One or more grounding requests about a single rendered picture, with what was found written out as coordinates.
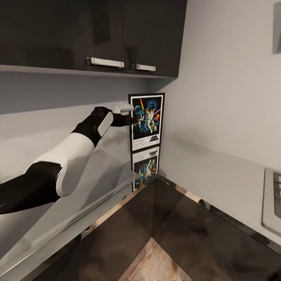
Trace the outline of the poster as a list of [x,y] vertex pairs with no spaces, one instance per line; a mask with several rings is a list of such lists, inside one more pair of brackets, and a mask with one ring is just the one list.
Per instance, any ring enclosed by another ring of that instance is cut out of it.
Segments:
[[128,94],[129,115],[138,120],[129,126],[131,153],[161,144],[164,102],[165,93]]

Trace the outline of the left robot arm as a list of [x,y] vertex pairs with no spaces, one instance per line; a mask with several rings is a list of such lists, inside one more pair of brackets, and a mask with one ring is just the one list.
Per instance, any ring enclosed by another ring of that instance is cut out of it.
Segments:
[[0,259],[2,259],[61,197],[75,191],[99,140],[110,126],[137,123],[130,104],[115,113],[95,107],[59,144],[38,157],[24,174],[0,185]]

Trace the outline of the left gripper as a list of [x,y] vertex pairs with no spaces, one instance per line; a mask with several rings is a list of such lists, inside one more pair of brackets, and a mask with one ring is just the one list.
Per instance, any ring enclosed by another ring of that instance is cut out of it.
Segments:
[[116,127],[130,126],[133,123],[138,122],[138,120],[136,118],[132,118],[131,115],[120,115],[120,114],[116,114],[116,115],[119,116],[119,123],[116,125]]

